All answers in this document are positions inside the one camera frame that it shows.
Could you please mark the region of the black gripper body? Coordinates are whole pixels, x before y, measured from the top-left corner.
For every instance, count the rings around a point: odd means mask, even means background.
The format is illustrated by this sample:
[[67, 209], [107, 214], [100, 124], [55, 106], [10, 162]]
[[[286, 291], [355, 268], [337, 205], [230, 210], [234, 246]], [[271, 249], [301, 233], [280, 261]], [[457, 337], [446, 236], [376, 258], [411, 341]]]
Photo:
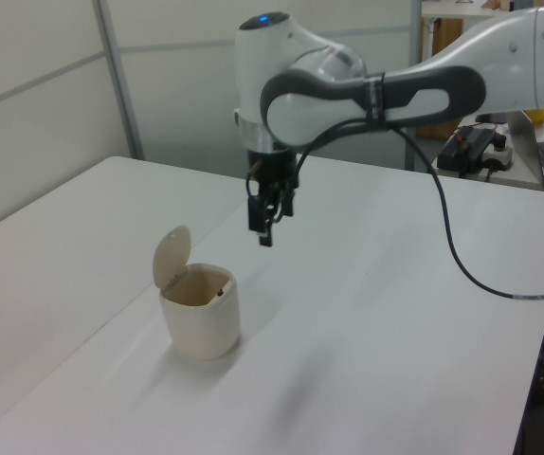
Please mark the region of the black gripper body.
[[289, 182], [293, 189], [299, 186], [295, 152], [280, 150], [265, 154], [248, 150], [247, 160], [248, 178], [257, 181], [262, 188], [286, 182]]

